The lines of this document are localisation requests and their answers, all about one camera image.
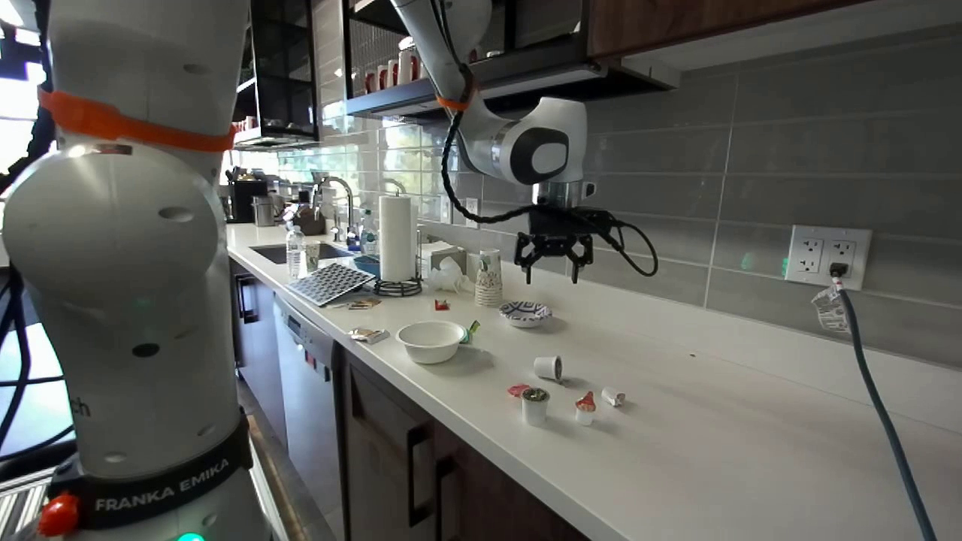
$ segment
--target kitchen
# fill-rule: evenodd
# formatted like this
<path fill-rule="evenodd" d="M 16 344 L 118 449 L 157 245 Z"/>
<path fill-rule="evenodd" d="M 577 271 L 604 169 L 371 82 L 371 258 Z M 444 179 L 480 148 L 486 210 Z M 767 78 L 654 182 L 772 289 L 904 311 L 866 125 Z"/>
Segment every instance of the kitchen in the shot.
<path fill-rule="evenodd" d="M 382 179 L 396 179 L 428 239 L 513 254 L 518 226 L 475 230 L 449 216 L 437 190 L 444 123 L 341 118 L 341 75 L 351 69 L 341 60 L 340 10 L 332 0 L 313 7 L 325 112 L 317 143 L 236 149 L 227 163 L 302 182 L 310 169 L 325 169 L 354 183 L 368 208 Z M 585 102 L 585 179 L 598 183 L 591 206 L 637 224 L 659 247 L 660 271 L 644 279 L 617 254 L 598 250 L 581 285 L 556 263 L 543 263 L 522 285 L 521 271 L 505 265 L 505 297 L 547 303 L 564 323 L 556 335 L 511 332 L 493 311 L 475 311 L 468 295 L 444 295 L 448 313 L 431 313 L 428 297 L 313 311 L 291 295 L 284 265 L 248 250 L 283 245 L 278 230 L 227 226 L 227 254 L 261 282 L 263 313 L 276 291 L 327 336 L 337 364 L 358 364 L 363 382 L 403 395 L 418 416 L 426 411 L 428 427 L 437 425 L 435 433 L 449 430 L 455 449 L 480 453 L 521 497 L 536 497 L 533 518 L 547 509 L 549 532 L 917 538 L 850 347 L 816 327 L 814 285 L 781 279 L 789 226 L 871 230 L 866 282 L 853 295 L 867 364 L 932 523 L 941 538 L 957 538 L 962 226 L 950 206 L 962 190 L 953 149 L 962 125 L 958 24 L 736 60 L 720 52 L 740 49 L 733 37 L 702 49 L 720 60 L 674 49 L 693 69 L 682 69 L 671 91 Z M 468 171 L 455 171 L 455 196 L 475 199 L 484 215 L 530 202 L 526 190 Z M 407 364 L 396 340 L 360 347 L 347 336 L 351 327 L 393 335 L 413 317 L 480 319 L 475 350 L 426 370 Z M 585 387 L 620 386 L 631 409 L 613 411 L 598 400 L 598 421 L 577 427 L 568 419 L 581 387 L 547 386 L 556 430 L 526 427 L 509 387 L 538 382 L 530 374 L 536 354 L 561 354 L 564 374 Z"/>

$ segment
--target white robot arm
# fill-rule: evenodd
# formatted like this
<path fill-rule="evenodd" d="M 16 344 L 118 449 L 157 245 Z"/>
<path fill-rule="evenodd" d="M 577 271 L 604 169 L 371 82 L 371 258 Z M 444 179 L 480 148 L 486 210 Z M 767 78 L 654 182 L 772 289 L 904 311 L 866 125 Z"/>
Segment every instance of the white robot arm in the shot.
<path fill-rule="evenodd" d="M 505 224 L 530 216 L 530 231 L 518 234 L 513 263 L 533 279 L 533 265 L 543 255 L 564 255 L 570 279 L 591 265 L 591 234 L 613 247 L 637 273 L 653 278 L 659 255 L 650 239 L 610 216 L 608 210 L 581 208 L 584 155 L 585 155 L 585 107 L 570 100 L 543 95 L 538 107 L 521 121 L 495 118 L 484 100 L 473 100 L 475 82 L 461 56 L 480 43 L 489 21 L 489 0 L 391 0 L 410 34 L 421 60 L 431 78 L 437 102 L 449 115 L 449 135 L 473 169 L 486 179 L 533 186 L 533 206 L 502 215 L 468 215 L 448 182 L 449 206 L 475 224 Z M 639 271 L 624 254 L 622 230 L 635 230 L 653 250 L 653 271 Z"/>

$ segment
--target wall outlet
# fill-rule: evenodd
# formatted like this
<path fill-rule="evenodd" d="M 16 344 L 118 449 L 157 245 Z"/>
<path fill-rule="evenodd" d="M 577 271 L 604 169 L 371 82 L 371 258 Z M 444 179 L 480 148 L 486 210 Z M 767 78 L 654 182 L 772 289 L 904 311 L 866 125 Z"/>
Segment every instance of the wall outlet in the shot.
<path fill-rule="evenodd" d="M 846 265 L 840 278 L 843 289 L 861 289 L 866 265 L 867 265 L 867 230 L 814 230 L 814 226 L 794 226 L 789 247 L 783 258 L 783 279 L 786 282 L 814 282 L 829 285 L 829 269 Z"/>

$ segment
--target white countertop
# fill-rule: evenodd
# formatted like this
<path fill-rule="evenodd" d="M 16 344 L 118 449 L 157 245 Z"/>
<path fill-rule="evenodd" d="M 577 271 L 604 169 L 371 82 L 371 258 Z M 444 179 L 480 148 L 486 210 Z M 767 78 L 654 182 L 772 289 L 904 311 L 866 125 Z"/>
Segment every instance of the white countertop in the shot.
<path fill-rule="evenodd" d="M 291 297 L 291 273 L 248 250 L 278 240 L 278 230 L 227 226 L 230 258 Z M 850 347 L 553 273 L 526 289 L 513 269 L 505 297 L 543 300 L 559 327 L 505 327 L 461 295 L 448 295 L 449 313 L 428 297 L 291 303 L 589 538 L 919 538 Z M 418 368 L 396 340 L 346 340 L 418 319 L 477 319 L 475 353 Z M 536 354 L 561 354 L 575 386 L 533 378 Z M 933 532 L 962 538 L 962 374 L 884 353 L 867 364 Z M 547 427 L 522 425 L 513 382 L 549 391 Z M 628 409 L 598 400 L 598 421 L 577 427 L 575 400 L 601 386 L 622 387 Z"/>

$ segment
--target gray tile backsplash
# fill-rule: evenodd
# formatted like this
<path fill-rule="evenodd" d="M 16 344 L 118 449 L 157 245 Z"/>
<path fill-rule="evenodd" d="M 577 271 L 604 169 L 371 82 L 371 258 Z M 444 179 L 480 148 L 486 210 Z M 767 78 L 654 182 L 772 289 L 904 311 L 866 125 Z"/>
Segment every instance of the gray tile backsplash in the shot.
<path fill-rule="evenodd" d="M 686 73 L 667 92 L 589 102 L 589 123 L 589 206 L 644 226 L 663 263 L 644 279 L 598 245 L 585 279 L 816 335 L 816 289 L 781 279 L 789 226 L 871 230 L 853 297 L 866 344 L 962 368 L 962 27 Z M 358 123 L 358 171 L 405 176 L 422 216 L 448 224 L 444 125 L 403 125 L 410 143 Z M 530 190 L 464 171 L 455 194 L 484 215 L 530 202 Z M 426 226 L 505 254 L 521 230 Z M 646 265 L 639 240 L 628 250 Z"/>

